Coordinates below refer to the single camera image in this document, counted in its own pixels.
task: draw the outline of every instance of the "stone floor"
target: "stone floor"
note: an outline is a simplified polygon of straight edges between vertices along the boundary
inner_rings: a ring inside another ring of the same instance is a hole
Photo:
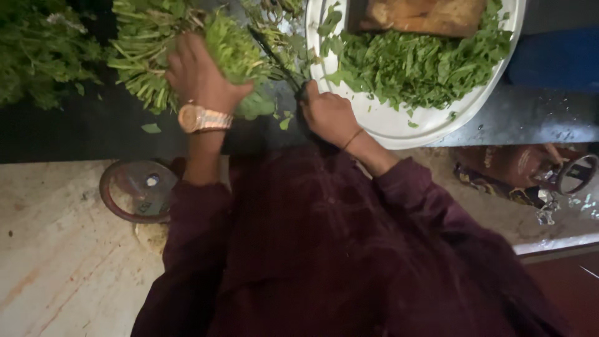
[[[572,208],[564,200],[555,225],[541,226],[534,208],[461,185],[447,149],[399,154],[430,167],[435,181],[517,252],[599,241],[592,204],[597,184],[571,198]],[[136,235],[132,224],[105,208],[98,180],[110,163],[0,166],[0,336],[129,335],[163,271],[155,252],[164,236],[155,226]]]

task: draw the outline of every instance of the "watch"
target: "watch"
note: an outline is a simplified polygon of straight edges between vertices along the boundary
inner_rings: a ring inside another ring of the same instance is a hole
[[[228,130],[233,123],[233,116],[209,110],[193,104],[185,104],[179,110],[179,125],[186,133],[195,131]]]

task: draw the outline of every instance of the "bracelet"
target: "bracelet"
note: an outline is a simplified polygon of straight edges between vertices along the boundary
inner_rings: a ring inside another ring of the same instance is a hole
[[[351,143],[354,138],[356,138],[360,133],[362,133],[362,131],[364,131],[364,129],[360,128],[360,130],[358,130],[356,133],[353,134],[352,138],[350,138],[349,141],[347,141],[347,143],[345,144],[345,146],[343,146],[344,151],[349,146],[349,143]]]

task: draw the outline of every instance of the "cloth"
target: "cloth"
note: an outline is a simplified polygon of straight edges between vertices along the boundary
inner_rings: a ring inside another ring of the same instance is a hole
[[[173,189],[165,272],[132,336],[563,336],[511,246],[412,159],[274,153]]]

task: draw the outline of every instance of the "hand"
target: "hand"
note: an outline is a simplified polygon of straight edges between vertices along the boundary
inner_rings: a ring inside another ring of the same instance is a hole
[[[344,148],[361,129],[353,115],[352,103],[331,92],[320,94],[315,80],[306,86],[308,101],[300,102],[310,129],[324,140]]]
[[[177,51],[168,56],[165,74],[182,104],[190,100],[206,109],[232,113],[253,90],[253,82],[236,86],[220,73],[210,57],[204,39],[193,33],[177,37]]]

